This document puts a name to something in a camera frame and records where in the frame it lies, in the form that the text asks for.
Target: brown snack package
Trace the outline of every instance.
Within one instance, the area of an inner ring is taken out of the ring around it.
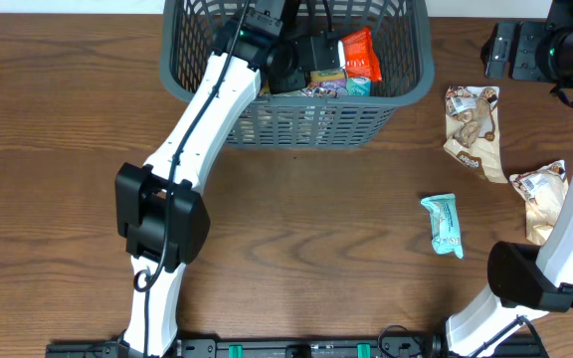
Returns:
[[[496,87],[450,87],[444,149],[481,178],[504,184],[497,103]]]
[[[527,240],[543,245],[549,238],[567,196],[565,161],[558,160],[533,172],[510,175],[509,181],[525,200]]]

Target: gray plastic basket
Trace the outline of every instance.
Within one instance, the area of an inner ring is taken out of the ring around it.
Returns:
[[[174,96],[191,100],[207,66],[216,31],[244,2],[165,1],[160,78]],[[304,4],[302,1],[299,21],[305,21]],[[321,1],[315,4],[314,22],[321,30],[326,26],[325,12]],[[329,5],[333,28],[340,34],[371,28],[383,82],[373,84],[371,96],[260,96],[238,118],[227,137],[228,144],[355,147],[373,139],[397,108],[426,95],[435,77],[435,65],[424,0],[329,0]]]

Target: light blue packet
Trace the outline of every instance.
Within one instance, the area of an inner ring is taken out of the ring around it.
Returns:
[[[455,206],[455,194],[436,195],[424,198],[422,205],[430,212],[433,227],[433,249],[439,255],[455,252],[459,259],[464,258],[462,232]]]

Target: wooden table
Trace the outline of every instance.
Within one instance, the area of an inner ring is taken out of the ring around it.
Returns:
[[[432,19],[437,78],[375,142],[350,151],[225,149],[205,195],[212,230],[186,272],[183,331],[223,338],[430,330],[486,283],[487,253],[525,242],[524,205],[442,149],[448,85],[498,85],[505,173],[565,159],[573,110],[551,86],[489,82],[493,21]],[[160,16],[0,15],[0,356],[108,339],[129,321],[132,272],[113,179],[142,163],[185,104],[158,80]],[[466,257],[437,256],[422,196],[457,195]],[[573,357],[573,312],[536,321]]]

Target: white background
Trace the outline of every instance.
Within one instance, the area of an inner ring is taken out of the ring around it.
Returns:
[[[425,0],[433,17],[546,18],[551,0]],[[164,0],[0,0],[0,12],[161,14]]]

